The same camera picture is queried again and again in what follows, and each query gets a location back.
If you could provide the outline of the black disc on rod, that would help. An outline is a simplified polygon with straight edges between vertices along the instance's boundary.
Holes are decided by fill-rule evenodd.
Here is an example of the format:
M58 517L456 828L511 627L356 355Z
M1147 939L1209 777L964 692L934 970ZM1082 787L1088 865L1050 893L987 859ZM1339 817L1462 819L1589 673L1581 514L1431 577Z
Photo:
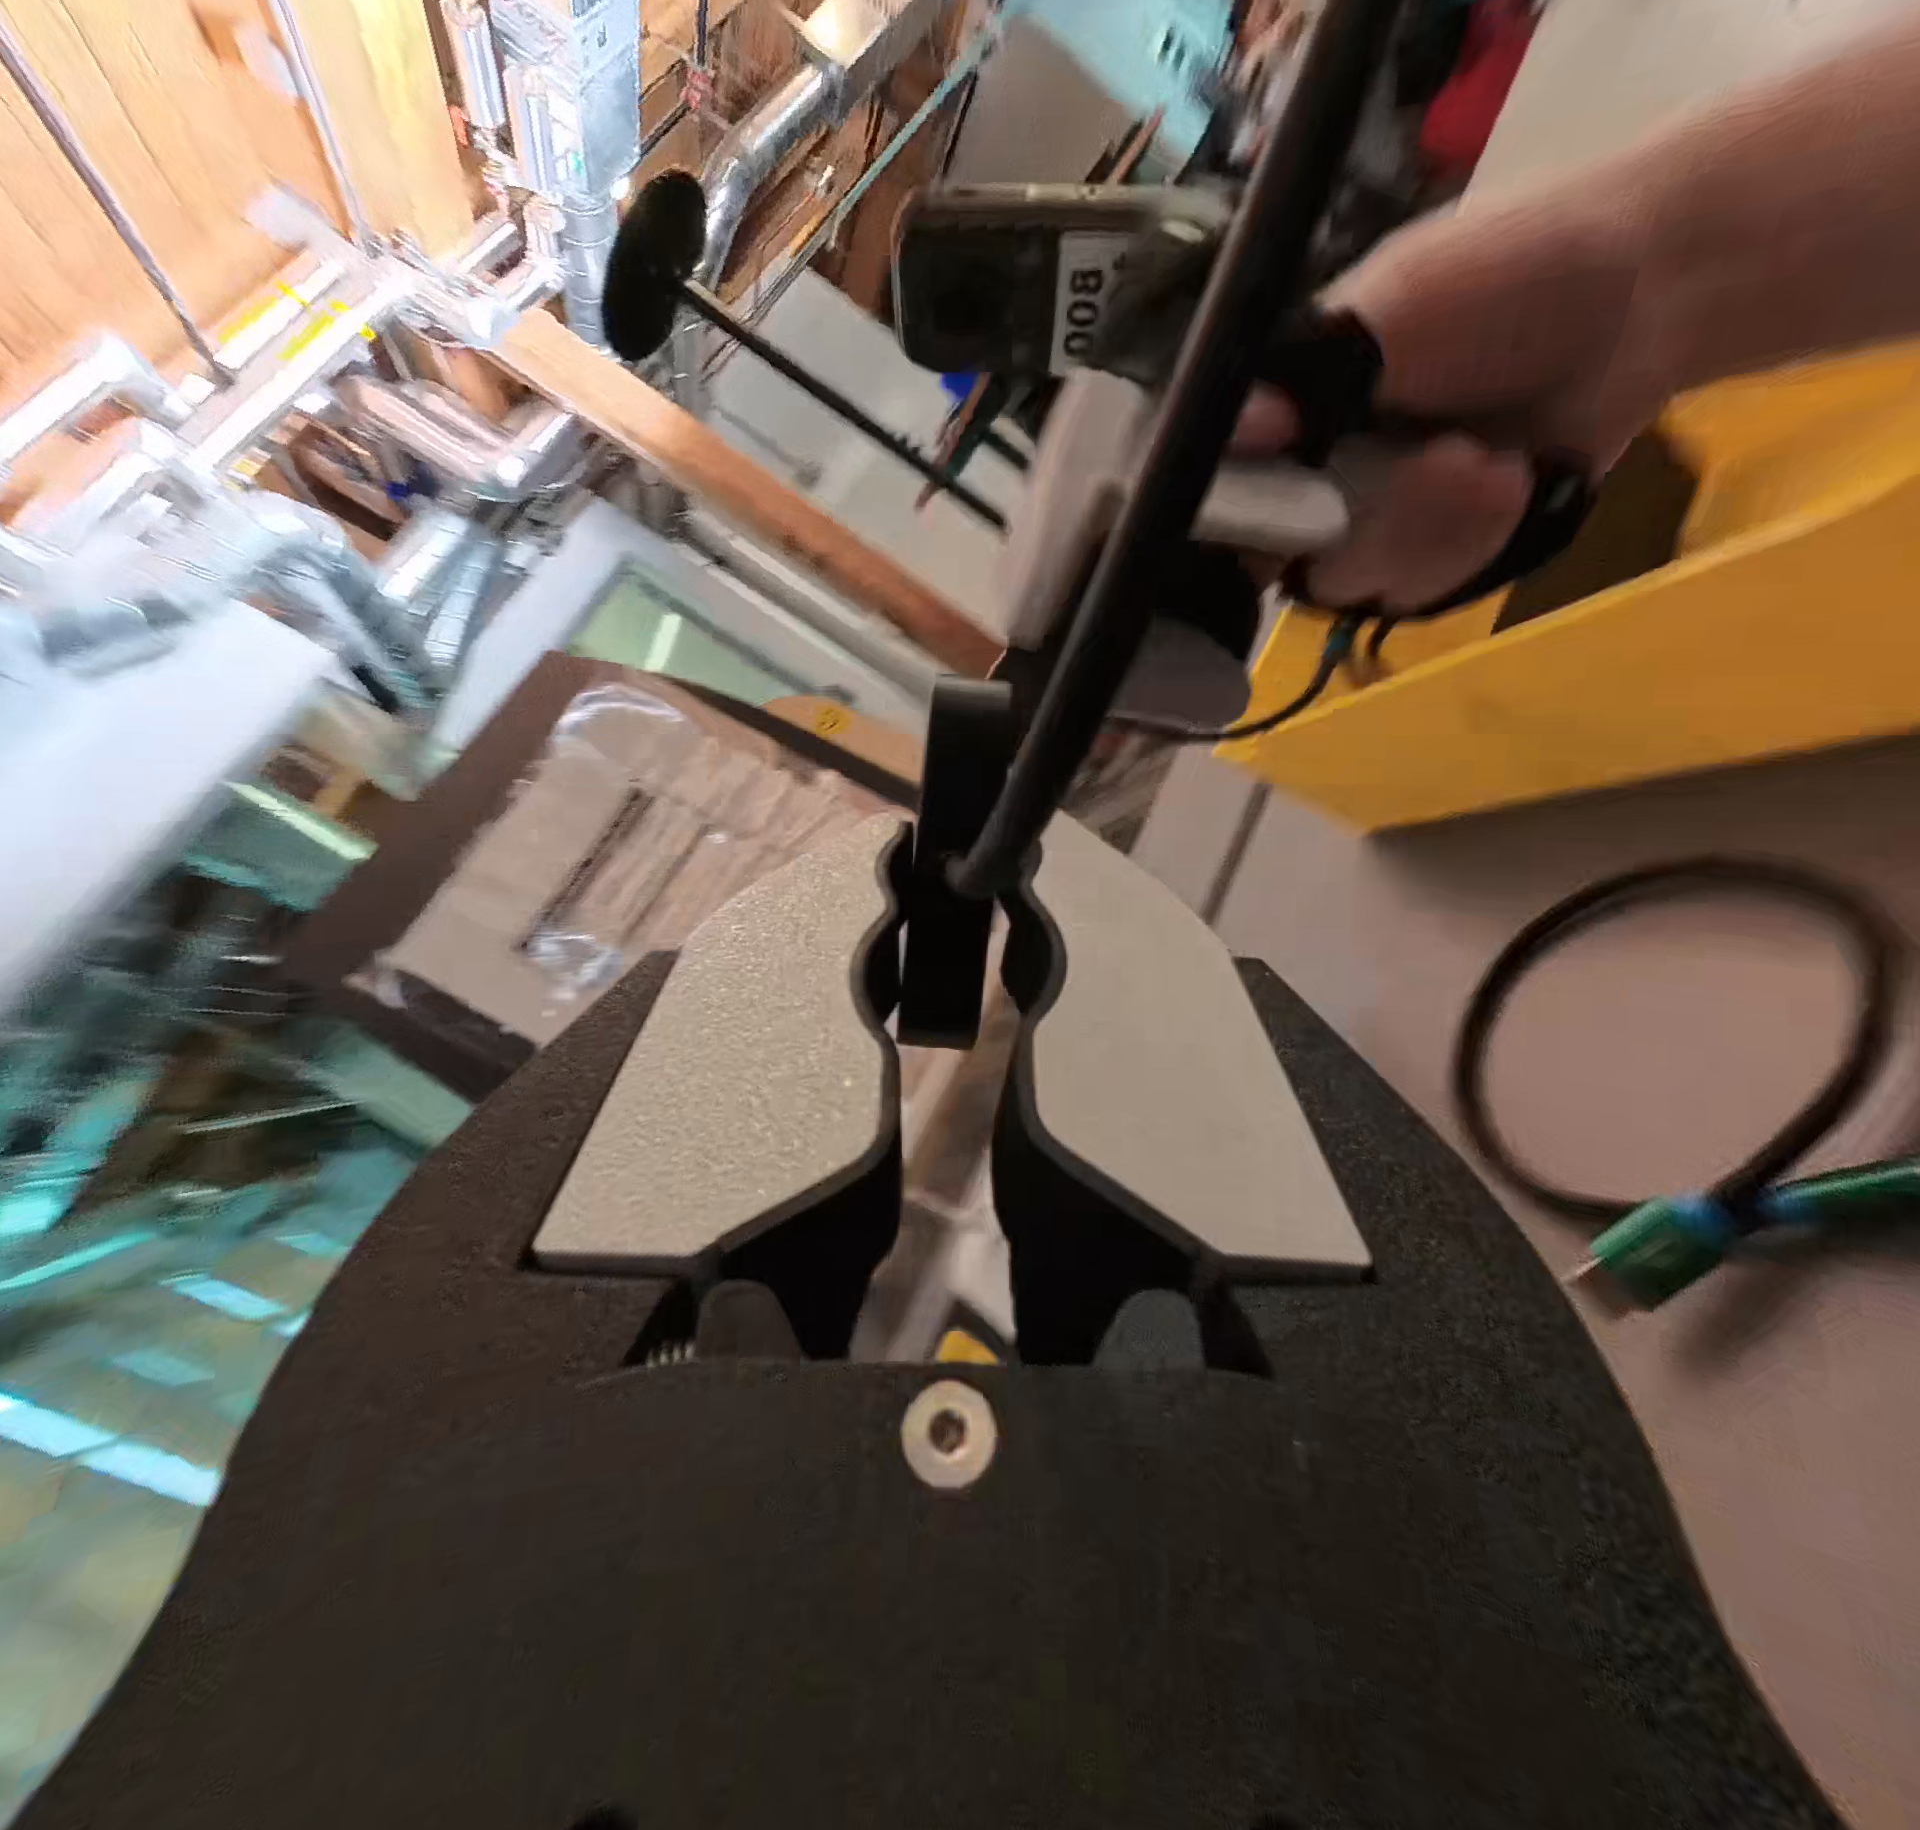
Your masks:
M1005 514L993 503L975 496L956 473L882 427L779 345L745 325L699 283L705 235L706 198L692 172L674 167L638 188L617 224L599 294L601 337L621 362L637 366L659 353L683 317L705 323L876 451L918 473L978 524L1005 532Z

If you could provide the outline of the silver ceiling ductwork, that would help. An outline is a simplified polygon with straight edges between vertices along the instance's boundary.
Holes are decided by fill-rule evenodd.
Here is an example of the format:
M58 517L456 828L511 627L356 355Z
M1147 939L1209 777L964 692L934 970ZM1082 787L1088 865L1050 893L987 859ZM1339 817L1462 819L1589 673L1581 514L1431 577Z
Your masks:
M756 190L809 138L840 120L841 88L843 78L836 66L803 66L735 120L718 141L700 174L705 241L692 273L700 288L720 286Z

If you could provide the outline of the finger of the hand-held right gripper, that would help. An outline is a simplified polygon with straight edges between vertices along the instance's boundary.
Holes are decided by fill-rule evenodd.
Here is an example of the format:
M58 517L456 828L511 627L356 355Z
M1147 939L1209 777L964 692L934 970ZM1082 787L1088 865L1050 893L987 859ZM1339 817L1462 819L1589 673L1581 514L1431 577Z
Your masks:
M1116 724L1134 734L1227 728L1246 700L1245 659L1186 621L1154 617L1116 688Z
M1156 397L1125 377L1065 377L1005 528L1005 647L1065 621L1139 473Z

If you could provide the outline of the wooden instruction board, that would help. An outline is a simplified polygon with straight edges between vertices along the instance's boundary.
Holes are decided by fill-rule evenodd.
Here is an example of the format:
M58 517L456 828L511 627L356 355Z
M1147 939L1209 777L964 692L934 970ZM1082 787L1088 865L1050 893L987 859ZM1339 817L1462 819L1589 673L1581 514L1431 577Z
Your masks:
M751 708L548 657L284 942L289 996L486 1097L747 886L911 812L922 737L822 695Z

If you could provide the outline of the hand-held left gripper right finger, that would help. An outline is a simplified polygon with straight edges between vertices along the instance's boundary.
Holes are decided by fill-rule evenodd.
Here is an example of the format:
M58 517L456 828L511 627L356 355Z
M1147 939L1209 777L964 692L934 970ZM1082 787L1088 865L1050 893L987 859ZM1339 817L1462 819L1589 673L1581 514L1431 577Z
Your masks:
M1149 1292L1188 1308L1207 1363L1261 1363L1245 1292L1374 1280L1234 959L1181 898L1057 817L1005 917L989 1177L1019 1363L1090 1363Z

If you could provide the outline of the black HDMI switch with cable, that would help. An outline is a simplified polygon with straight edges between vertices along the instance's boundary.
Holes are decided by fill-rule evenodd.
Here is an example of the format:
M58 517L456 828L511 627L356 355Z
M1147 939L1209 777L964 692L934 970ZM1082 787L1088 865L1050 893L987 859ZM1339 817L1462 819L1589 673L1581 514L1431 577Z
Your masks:
M1164 561L1186 542L1242 409L1259 343L1301 290L1314 231L1403 0L1324 0L1186 323L1134 483L1044 675L940 683L901 898L903 1044L976 1036L993 904L1087 758L1154 614Z

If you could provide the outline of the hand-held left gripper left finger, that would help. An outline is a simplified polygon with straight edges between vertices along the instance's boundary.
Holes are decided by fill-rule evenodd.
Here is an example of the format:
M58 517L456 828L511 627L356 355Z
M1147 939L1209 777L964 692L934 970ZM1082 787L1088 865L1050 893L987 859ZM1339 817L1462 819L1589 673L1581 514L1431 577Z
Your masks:
M541 1272L756 1283L847 1358L899 1233L899 863L911 826L828 837L682 947L531 1236Z

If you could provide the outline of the yellow plastic bin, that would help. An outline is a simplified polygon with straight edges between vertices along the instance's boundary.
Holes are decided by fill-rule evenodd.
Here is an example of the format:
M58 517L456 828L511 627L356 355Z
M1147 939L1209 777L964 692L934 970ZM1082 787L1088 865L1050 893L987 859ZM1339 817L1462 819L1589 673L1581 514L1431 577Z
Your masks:
M1917 722L1917 347L1669 404L1529 587L1394 631L1217 758L1357 832Z

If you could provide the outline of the person's right hand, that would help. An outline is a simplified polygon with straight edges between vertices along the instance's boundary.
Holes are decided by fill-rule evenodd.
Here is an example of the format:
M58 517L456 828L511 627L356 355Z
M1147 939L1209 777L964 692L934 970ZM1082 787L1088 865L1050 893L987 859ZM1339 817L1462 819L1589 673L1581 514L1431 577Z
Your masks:
M1410 617L1494 571L1554 459L1579 485L1669 394L1636 329L1652 286L1658 175L1626 156L1390 235L1296 313L1285 337L1362 331L1380 366L1369 414L1390 443L1346 534L1283 574L1315 609Z

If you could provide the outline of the wooden ceiling beam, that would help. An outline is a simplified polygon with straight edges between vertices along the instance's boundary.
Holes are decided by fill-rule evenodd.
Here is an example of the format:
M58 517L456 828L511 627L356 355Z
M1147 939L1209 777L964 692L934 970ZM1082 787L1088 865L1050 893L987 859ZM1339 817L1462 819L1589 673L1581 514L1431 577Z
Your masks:
M550 313L520 315L493 359L751 545L884 620L947 672L983 678L997 665L1002 645L978 621Z

